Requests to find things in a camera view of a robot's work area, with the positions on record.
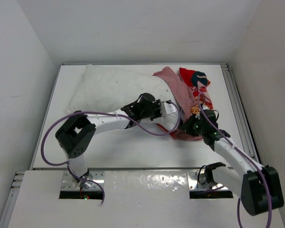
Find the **red patterned pillowcase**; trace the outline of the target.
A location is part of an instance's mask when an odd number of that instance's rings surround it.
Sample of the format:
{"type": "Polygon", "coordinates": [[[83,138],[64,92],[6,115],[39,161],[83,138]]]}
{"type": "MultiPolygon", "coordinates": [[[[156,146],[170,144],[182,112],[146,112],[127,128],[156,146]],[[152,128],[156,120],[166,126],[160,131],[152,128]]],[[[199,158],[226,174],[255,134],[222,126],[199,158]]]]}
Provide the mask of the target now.
{"type": "Polygon", "coordinates": [[[186,123],[193,115],[200,112],[198,101],[208,109],[213,109],[213,103],[207,91],[210,81],[205,73],[180,67],[175,73],[166,66],[153,74],[164,80],[170,88],[181,110],[181,123],[186,123]]]}

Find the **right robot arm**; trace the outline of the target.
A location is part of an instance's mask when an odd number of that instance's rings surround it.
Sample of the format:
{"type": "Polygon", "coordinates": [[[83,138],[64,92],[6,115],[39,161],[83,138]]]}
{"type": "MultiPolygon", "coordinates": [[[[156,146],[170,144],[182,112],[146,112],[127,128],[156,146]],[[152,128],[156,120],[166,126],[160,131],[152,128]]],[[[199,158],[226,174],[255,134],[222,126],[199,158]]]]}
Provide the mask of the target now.
{"type": "Polygon", "coordinates": [[[230,134],[218,129],[213,110],[204,109],[198,115],[193,114],[179,129],[190,136],[202,136],[204,143],[222,156],[235,171],[228,171],[222,162],[206,165],[205,184],[220,183],[226,186],[238,196],[251,216],[284,206],[277,170],[263,166],[243,153],[232,142],[230,134]]]}

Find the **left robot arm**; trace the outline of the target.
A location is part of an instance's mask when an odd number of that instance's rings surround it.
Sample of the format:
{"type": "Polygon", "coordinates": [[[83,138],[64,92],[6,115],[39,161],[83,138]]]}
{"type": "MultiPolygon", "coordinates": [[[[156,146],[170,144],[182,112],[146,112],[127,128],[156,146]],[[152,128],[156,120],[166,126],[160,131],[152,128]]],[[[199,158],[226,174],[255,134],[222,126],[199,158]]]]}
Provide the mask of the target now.
{"type": "Polygon", "coordinates": [[[66,154],[68,166],[77,177],[88,173],[84,159],[92,137],[115,129],[128,129],[137,126],[142,120],[154,120],[163,116],[163,102],[151,94],[144,93],[139,98],[110,113],[74,113],[57,130],[55,137],[66,154]]]}

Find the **white pillow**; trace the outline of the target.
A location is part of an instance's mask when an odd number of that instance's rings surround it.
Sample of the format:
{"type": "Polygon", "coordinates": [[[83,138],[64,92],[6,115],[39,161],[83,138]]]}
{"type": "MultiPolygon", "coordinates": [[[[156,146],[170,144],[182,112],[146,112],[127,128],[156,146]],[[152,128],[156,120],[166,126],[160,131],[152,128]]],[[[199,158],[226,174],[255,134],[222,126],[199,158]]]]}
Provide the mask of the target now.
{"type": "Polygon", "coordinates": [[[177,103],[168,84],[157,76],[116,66],[87,65],[67,111],[109,113],[134,102],[143,93],[162,102],[171,100],[177,103]]]}

